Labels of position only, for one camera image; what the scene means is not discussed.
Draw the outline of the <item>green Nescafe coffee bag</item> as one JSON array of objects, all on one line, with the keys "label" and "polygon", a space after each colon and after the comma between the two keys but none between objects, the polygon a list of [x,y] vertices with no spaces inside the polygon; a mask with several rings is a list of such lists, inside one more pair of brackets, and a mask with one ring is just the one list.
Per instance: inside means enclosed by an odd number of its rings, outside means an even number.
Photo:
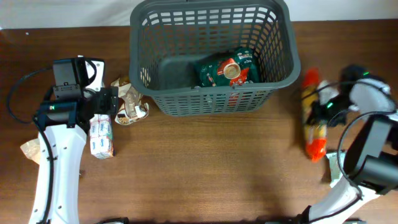
[{"label": "green Nescafe coffee bag", "polygon": [[201,87],[259,83],[259,66],[252,49],[239,47],[215,54],[193,64]]}]

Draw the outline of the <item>small white green packet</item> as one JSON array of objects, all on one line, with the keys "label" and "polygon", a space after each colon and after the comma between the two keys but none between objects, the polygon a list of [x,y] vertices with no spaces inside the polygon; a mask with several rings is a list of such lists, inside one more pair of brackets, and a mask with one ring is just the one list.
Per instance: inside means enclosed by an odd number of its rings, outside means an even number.
[{"label": "small white green packet", "polygon": [[331,175],[330,187],[333,188],[342,178],[343,175],[338,167],[337,152],[328,152],[326,153],[326,157],[329,160],[329,166],[330,166],[330,175]]}]

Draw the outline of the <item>grey plastic basket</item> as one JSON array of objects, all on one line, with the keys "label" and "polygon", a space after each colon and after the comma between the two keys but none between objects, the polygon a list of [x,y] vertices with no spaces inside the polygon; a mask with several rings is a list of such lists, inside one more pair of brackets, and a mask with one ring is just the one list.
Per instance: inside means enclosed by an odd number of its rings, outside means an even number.
[{"label": "grey plastic basket", "polygon": [[[194,65],[246,47],[259,82],[202,87]],[[171,116],[247,112],[292,84],[301,63],[281,0],[142,1],[130,16],[129,78]]]}]

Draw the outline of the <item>brown white snack wrapper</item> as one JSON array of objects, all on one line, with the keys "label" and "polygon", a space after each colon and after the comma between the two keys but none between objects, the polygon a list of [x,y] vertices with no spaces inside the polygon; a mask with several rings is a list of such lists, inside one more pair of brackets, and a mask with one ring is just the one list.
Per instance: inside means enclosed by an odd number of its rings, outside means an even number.
[{"label": "brown white snack wrapper", "polygon": [[149,105],[142,102],[143,94],[132,86],[128,76],[120,76],[111,86],[118,88],[118,97],[123,100],[115,117],[116,123],[127,126],[149,115]]}]

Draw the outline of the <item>orange spaghetti packet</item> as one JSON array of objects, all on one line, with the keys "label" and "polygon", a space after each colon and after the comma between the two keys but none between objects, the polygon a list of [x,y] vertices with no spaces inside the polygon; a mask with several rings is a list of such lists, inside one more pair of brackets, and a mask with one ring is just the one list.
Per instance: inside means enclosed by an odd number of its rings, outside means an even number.
[{"label": "orange spaghetti packet", "polygon": [[319,70],[307,70],[301,88],[301,105],[305,151],[312,162],[318,162],[326,155],[327,144],[326,122],[320,117],[319,84]]}]

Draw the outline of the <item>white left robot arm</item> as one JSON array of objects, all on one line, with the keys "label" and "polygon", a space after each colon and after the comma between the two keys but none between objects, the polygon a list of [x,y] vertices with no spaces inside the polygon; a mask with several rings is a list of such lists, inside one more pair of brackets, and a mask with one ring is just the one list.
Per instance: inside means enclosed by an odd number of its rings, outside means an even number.
[{"label": "white left robot arm", "polygon": [[90,121],[116,114],[118,91],[103,86],[104,60],[55,60],[55,85],[33,115],[40,162],[30,223],[78,223],[80,162]]}]

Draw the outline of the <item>beige paper bag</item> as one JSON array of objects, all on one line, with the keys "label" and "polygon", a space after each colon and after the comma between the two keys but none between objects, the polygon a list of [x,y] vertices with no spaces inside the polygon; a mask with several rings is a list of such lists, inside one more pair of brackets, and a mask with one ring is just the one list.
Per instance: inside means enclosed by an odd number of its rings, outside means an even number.
[{"label": "beige paper bag", "polygon": [[26,158],[34,161],[36,164],[40,164],[40,141],[38,138],[27,141],[20,146],[20,149]]}]

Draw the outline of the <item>white tissue multipack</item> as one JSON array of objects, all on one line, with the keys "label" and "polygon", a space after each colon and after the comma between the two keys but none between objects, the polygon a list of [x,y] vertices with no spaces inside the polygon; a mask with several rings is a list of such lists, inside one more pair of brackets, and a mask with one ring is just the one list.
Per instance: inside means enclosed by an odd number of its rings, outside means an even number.
[{"label": "white tissue multipack", "polygon": [[113,129],[109,115],[95,114],[90,119],[90,151],[97,159],[114,156]]}]

